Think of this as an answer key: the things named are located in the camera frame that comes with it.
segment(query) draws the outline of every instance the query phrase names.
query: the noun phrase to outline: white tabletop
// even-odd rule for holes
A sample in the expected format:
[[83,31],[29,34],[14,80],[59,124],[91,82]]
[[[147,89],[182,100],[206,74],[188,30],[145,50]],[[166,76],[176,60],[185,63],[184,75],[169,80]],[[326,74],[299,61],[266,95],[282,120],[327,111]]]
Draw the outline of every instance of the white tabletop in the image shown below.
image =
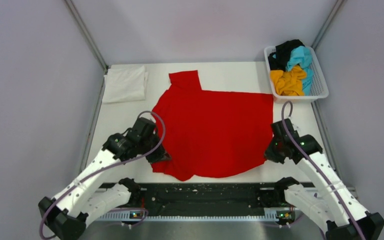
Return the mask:
[[[265,62],[199,62],[199,63],[155,63],[145,64],[149,73],[146,100],[102,104],[90,147],[87,164],[96,156],[107,138],[122,133],[135,123],[138,114],[152,110],[158,99],[170,86],[169,73],[198,70],[203,90],[271,94]],[[281,119],[282,104],[273,106],[273,122]],[[322,138],[310,103],[295,103],[292,123],[299,127],[300,135],[312,135],[323,147]],[[274,183],[283,177],[294,177],[300,182],[310,182],[291,160],[285,164],[266,161],[241,174],[211,178],[194,176],[184,183]],[[176,178],[152,172],[145,158],[128,163],[119,174],[106,182],[118,182],[132,178],[137,183],[179,183]]]

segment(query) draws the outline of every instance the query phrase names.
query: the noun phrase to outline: red t-shirt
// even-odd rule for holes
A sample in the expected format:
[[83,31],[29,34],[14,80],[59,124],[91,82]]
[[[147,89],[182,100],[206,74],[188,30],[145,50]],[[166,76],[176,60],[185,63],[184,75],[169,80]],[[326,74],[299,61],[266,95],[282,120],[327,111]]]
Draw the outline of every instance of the red t-shirt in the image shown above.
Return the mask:
[[[193,175],[225,178],[264,163],[272,139],[273,96],[201,89],[198,71],[169,74],[171,86],[153,111],[166,126],[163,146],[171,160],[154,172],[186,181]],[[162,125],[156,122],[158,135]]]

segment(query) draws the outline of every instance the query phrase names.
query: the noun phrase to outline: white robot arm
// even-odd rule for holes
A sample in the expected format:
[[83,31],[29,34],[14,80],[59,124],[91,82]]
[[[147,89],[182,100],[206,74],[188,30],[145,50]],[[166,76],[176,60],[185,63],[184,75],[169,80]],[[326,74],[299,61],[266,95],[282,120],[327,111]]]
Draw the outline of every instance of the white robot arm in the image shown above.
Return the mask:
[[[146,157],[150,163],[170,159],[161,145],[164,134],[160,140],[155,129],[154,122],[138,117],[133,127],[124,132],[125,136],[124,133],[111,135],[93,161],[65,189],[52,198],[44,197],[38,204],[42,215],[40,237],[76,240],[97,218],[138,197],[135,194],[140,191],[140,186],[129,178],[121,179],[96,197],[91,196],[124,164],[140,158],[138,155]],[[43,225],[47,225],[55,236],[43,236]]]
[[300,137],[291,120],[284,119],[283,113],[282,119],[271,125],[274,137],[264,156],[276,163],[283,164],[286,158],[293,161],[308,176],[323,201],[309,194],[292,177],[275,184],[281,198],[279,201],[300,209],[318,225],[328,240],[378,239],[384,226],[382,216],[370,213],[355,199],[330,166],[314,137]]

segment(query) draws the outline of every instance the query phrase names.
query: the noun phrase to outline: laundry basket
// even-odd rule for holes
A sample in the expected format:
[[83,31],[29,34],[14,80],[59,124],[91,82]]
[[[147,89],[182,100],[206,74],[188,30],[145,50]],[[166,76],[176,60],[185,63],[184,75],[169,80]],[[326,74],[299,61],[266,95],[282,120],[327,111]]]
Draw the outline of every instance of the laundry basket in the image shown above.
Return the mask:
[[317,60],[316,53],[314,49],[309,46],[306,46],[310,49],[312,55],[312,62],[310,65],[310,69],[313,70],[314,76],[312,77],[312,85],[310,95],[308,96],[282,96],[278,95],[275,90],[275,85],[273,81],[270,79],[270,64],[269,64],[269,55],[271,53],[276,52],[275,46],[268,46],[264,48],[264,57],[265,57],[265,65],[267,67],[268,80],[271,86],[271,92],[273,93],[273,98],[276,103],[284,103],[288,100],[293,103],[311,103],[317,99],[324,99],[329,95],[328,86],[326,85],[325,77],[323,76],[322,69],[320,68],[319,61]]

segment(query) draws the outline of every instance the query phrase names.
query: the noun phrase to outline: white folded towel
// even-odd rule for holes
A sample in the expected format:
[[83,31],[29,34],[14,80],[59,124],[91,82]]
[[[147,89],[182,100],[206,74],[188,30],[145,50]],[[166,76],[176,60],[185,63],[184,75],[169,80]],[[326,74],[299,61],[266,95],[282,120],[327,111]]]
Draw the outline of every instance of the white folded towel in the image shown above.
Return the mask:
[[144,65],[112,65],[104,81],[103,104],[145,100],[148,72]]

